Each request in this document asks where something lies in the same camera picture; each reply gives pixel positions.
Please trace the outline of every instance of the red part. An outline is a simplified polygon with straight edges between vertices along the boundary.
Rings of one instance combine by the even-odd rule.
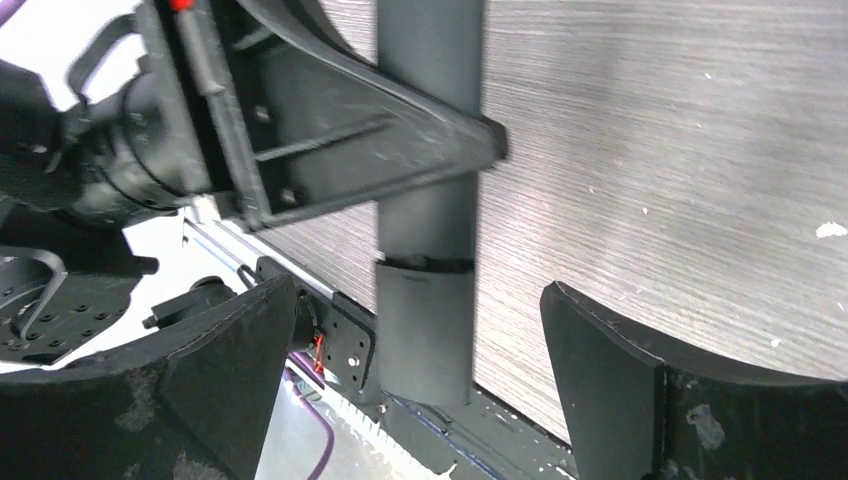
[[[171,0],[171,8],[175,12],[182,12],[194,6],[194,0]]]

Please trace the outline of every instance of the wood grain surface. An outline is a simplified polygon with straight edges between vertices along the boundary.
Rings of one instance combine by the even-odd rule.
[[[848,237],[820,238],[848,225],[845,5],[490,2],[486,113],[513,150],[483,175],[482,385],[567,438],[539,321],[553,280],[723,355],[848,376]],[[373,55],[372,1],[325,6]],[[373,307],[375,216],[265,236]]]

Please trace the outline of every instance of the gray tabletop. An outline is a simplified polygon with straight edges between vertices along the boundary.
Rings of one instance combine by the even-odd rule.
[[[373,53],[370,0],[327,0]],[[478,381],[566,436],[538,313],[565,281],[759,365],[848,376],[848,7],[493,0]],[[374,306],[375,208],[265,235]]]

